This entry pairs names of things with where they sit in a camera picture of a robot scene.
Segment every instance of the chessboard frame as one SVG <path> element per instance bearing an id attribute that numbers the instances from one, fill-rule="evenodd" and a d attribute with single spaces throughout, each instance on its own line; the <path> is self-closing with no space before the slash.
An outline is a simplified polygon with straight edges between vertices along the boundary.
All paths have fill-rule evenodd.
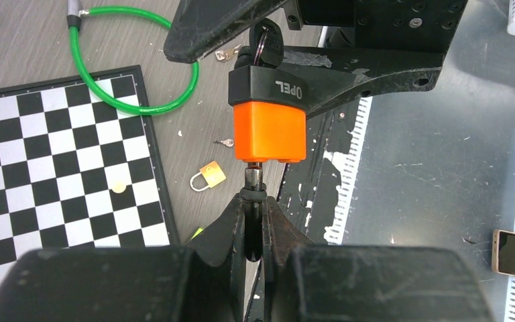
<path id="1" fill-rule="evenodd" d="M 141 106 L 149 106 L 149 101 L 147 97 L 147 91 L 145 88 L 145 82 L 143 78 L 143 72 L 141 70 L 140 65 L 133 65 L 123 68 L 116 68 L 111 70 L 105 70 L 101 72 L 91 73 L 91 76 L 95 80 L 105 79 L 105 78 L 115 78 L 118 76 L 127 76 L 132 75 L 135 79 L 135 90 L 137 94 L 137 99 Z M 13 87 L 6 87 L 0 89 L 0 97 L 3 96 L 14 96 L 20 95 L 23 93 L 30 93 L 34 91 L 45 91 L 48 89 L 53 89 L 56 87 L 64 87 L 66 85 L 81 85 L 84 82 L 79 76 L 70 76 L 64 78 L 57 78 L 54 80 L 45 80 L 37 83 L 30 83 L 26 85 L 17 85 Z M 176 223 L 174 220 L 174 214 L 172 211 L 172 205 L 170 202 L 170 196 L 168 192 L 168 186 L 165 179 L 163 164 L 160 159 L 160 152 L 157 143 L 157 137 L 155 134 L 155 127 L 153 124 L 153 119 L 150 116 L 142 115 L 144 129 L 146 133 L 147 143 L 150 145 L 149 149 L 152 155 L 152 160 L 156 162 L 154 164 L 154 176 L 157 182 L 157 186 L 160 188 L 159 190 L 159 198 L 161 202 L 161 206 L 163 208 L 163 216 L 165 221 L 165 226 L 168 233 L 168 239 L 170 245 L 179 245 L 180 240 L 178 237 L 178 231 L 176 228 Z"/>

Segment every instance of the table surface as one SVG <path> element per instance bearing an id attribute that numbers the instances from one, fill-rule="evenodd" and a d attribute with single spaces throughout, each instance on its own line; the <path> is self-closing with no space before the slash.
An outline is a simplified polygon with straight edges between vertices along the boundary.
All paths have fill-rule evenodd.
<path id="1" fill-rule="evenodd" d="M 84 7 L 130 5 L 174 17 L 179 0 L 83 0 Z M 66 2 L 51 0 L 0 0 L 0 88 L 76 75 L 68 45 Z M 271 18 L 280 24 L 285 43 L 316 46 L 320 28 L 290 32 L 282 11 Z M 161 105 L 181 94 L 190 78 L 190 67 L 165 59 L 166 31 L 134 17 L 95 17 L 84 22 L 80 45 L 91 72 L 140 64 L 149 101 Z M 247 43 L 243 34 L 225 48 Z M 232 108 L 227 104 L 227 74 L 233 60 L 217 62 L 213 56 L 201 62 L 196 93 L 178 111 L 154 117 L 159 149 L 169 186 L 181 242 L 198 227 L 206 227 L 243 186 L 245 164 L 234 159 L 233 149 L 214 144 L 233 137 Z M 199 168 L 217 161 L 227 180 L 213 189 L 196 193 L 190 177 Z M 264 182 L 276 195 L 284 166 L 264 166 Z M 255 272 L 255 265 L 248 272 Z"/>

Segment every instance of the green cable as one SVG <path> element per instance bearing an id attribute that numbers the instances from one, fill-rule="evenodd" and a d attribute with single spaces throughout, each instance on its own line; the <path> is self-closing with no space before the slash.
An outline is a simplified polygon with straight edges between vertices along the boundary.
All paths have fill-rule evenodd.
<path id="1" fill-rule="evenodd" d="M 170 29 L 171 23 L 167 19 L 152 13 L 147 10 L 132 8 L 132 7 L 120 7 L 120 6 L 106 6 L 106 7 L 95 7 L 89 10 L 89 15 L 106 15 L 106 14 L 128 14 L 128 15 L 137 15 L 149 20 L 152 20 L 166 29 Z M 188 84 L 186 90 L 174 101 L 167 103 L 161 106 L 155 107 L 141 107 L 130 105 L 124 102 L 121 102 L 108 93 L 106 93 L 101 87 L 96 84 L 86 66 L 84 65 L 84 60 L 82 59 L 82 54 L 80 51 L 80 42 L 79 42 L 79 30 L 77 27 L 70 27 L 70 48 L 72 50 L 72 56 L 74 57 L 74 63 L 76 64 L 76 69 L 78 73 L 82 77 L 84 83 L 90 88 L 90 90 L 98 96 L 102 101 L 110 104 L 116 109 L 119 109 L 123 112 L 130 114 L 140 114 L 140 115 L 156 115 L 167 113 L 179 108 L 181 105 L 185 104 L 186 101 L 192 96 L 194 90 L 196 89 L 196 85 L 198 84 L 198 75 L 200 73 L 200 67 L 198 62 L 192 64 L 192 76 L 190 78 L 190 83 Z"/>

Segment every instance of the padlock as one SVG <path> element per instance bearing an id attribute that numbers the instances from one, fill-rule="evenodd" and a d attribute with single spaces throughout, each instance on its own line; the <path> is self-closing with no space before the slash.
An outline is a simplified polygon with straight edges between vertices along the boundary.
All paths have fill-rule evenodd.
<path id="1" fill-rule="evenodd" d="M 205 186 L 204 188 L 198 189 L 198 188 L 194 187 L 193 182 L 194 182 L 194 179 L 200 175 L 203 176 L 203 178 L 206 180 L 208 185 Z M 207 164 L 206 166 L 203 166 L 197 174 L 195 174 L 194 176 L 192 176 L 192 178 L 190 178 L 190 187 L 194 191 L 199 193 L 208 188 L 213 188 L 213 187 L 217 186 L 220 182 L 222 182 L 224 180 L 226 180 L 226 174 L 224 174 L 222 169 L 220 169 L 220 166 L 218 165 L 218 163 L 216 161 L 213 161 L 213 162 Z"/>

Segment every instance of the chessboard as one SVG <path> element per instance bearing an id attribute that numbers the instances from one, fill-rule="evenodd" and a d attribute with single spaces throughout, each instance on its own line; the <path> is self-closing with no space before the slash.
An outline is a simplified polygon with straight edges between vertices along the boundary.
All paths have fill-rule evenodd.
<path id="1" fill-rule="evenodd" d="M 93 76 L 148 106 L 140 66 Z M 108 106 L 79 77 L 0 90 L 0 283 L 34 249 L 177 243 L 151 117 Z"/>

